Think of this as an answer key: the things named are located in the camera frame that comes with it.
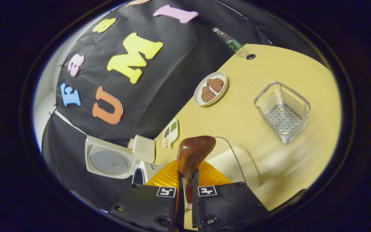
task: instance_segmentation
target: cable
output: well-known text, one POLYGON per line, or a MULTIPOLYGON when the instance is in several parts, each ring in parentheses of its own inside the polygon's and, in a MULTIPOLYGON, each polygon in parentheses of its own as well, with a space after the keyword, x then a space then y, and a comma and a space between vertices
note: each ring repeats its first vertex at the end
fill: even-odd
POLYGON ((224 139, 224 140, 228 143, 228 145, 229 145, 230 148, 231 148, 231 151, 233 152, 234 157, 235 157, 236 160, 237 160, 238 167, 240 168, 241 174, 243 175, 244 183, 247 184, 246 178, 244 177, 243 170, 241 169, 241 166, 240 166, 240 162, 238 161, 237 156, 236 156, 236 154, 234 153, 234 150, 233 150, 233 148, 231 147, 231 145, 230 145, 230 143, 228 142, 228 140, 225 139, 225 138, 223 138, 223 137, 220 137, 220 136, 217 136, 217 137, 215 137, 215 138, 222 138, 222 139, 224 139))

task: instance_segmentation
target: brown cookie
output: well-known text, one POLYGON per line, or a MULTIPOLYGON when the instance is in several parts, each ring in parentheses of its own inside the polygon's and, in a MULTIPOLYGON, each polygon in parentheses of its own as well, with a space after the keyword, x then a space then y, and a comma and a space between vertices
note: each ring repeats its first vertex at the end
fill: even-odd
POLYGON ((210 85, 211 88, 213 88, 214 91, 220 92, 221 89, 224 86, 224 82, 220 78, 208 79, 207 80, 207 85, 210 85))
POLYGON ((215 98, 215 94, 209 89, 208 86, 204 86, 203 94, 201 94, 201 99, 203 99, 204 102, 209 102, 213 98, 215 98))

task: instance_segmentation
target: yellow letter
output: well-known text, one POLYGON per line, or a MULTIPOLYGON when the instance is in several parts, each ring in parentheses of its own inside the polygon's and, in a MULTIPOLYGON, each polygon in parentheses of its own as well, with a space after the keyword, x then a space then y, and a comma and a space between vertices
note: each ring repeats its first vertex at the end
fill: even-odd
POLYGON ((114 22, 116 21, 115 18, 112 19, 104 19, 101 21, 98 25, 95 26, 95 28, 92 29, 93 32, 104 32, 106 31, 114 22))
POLYGON ((141 69, 131 69, 128 66, 144 67, 147 65, 140 53, 146 56, 146 59, 153 58, 162 47, 161 42, 152 42, 141 37, 136 33, 131 33, 125 38, 122 45, 128 54, 113 56, 109 60, 107 70, 117 70, 130 78, 131 83, 138 81, 141 75, 141 69))

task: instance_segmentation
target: water bottle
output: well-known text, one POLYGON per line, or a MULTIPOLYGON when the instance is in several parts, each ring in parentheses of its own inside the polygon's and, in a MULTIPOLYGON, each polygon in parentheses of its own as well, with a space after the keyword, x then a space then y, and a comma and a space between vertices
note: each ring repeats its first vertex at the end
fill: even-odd
POLYGON ((237 41, 234 37, 231 35, 228 35, 226 32, 221 31, 218 28, 213 28, 213 31, 221 38, 222 41, 225 42, 225 44, 228 45, 235 53, 237 53, 240 57, 245 57, 249 53, 243 49, 243 45, 240 44, 239 41, 237 41))

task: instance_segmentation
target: small white box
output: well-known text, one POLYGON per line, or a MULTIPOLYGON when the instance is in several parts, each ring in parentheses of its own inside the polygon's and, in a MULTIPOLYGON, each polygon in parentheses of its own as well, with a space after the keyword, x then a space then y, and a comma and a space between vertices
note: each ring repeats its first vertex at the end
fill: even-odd
POLYGON ((136 135, 133 144, 133 154, 136 160, 153 163, 156 159, 156 142, 146 137, 136 135))

